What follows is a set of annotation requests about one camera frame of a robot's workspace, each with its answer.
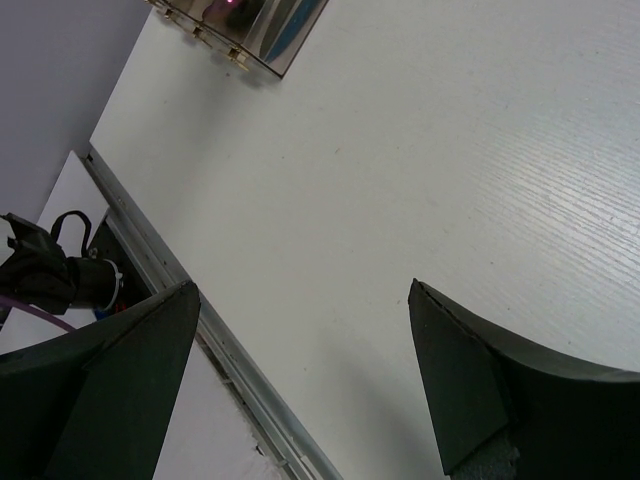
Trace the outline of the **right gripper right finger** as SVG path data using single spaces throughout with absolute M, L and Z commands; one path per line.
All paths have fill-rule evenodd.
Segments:
M 639 376 L 537 344 L 421 281 L 413 343 L 452 479 L 635 479 Z

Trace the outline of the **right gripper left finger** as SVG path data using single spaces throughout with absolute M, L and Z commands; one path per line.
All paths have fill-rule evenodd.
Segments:
M 195 283 L 1 357 L 4 479 L 150 479 L 200 313 Z

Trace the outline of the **blue knife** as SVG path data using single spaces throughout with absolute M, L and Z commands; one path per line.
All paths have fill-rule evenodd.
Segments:
M 311 17 L 318 4 L 317 0 L 303 0 L 291 15 L 289 21 L 282 29 L 280 35 L 275 40 L 274 45 L 268 52 L 266 60 L 271 62 L 278 58 L 297 37 L 302 27 Z

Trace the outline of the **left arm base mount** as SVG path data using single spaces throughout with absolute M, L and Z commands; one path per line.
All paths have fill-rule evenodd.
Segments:
M 96 319 L 121 313 L 150 290 L 106 221 L 95 227 L 80 210 L 58 216 L 50 229 L 13 213 L 1 217 L 1 317 L 30 313 L 69 332 L 68 312 Z

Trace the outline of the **rainbow spoon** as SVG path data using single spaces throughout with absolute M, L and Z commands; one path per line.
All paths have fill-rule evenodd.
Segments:
M 224 19 L 243 4 L 244 2 L 239 0 L 212 0 L 203 10 L 202 18 Z

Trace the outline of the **black spoon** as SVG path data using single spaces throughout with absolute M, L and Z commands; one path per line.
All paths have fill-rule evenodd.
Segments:
M 233 8 L 226 18 L 226 25 L 231 29 L 243 30 L 251 27 L 263 8 L 262 0 L 234 1 Z

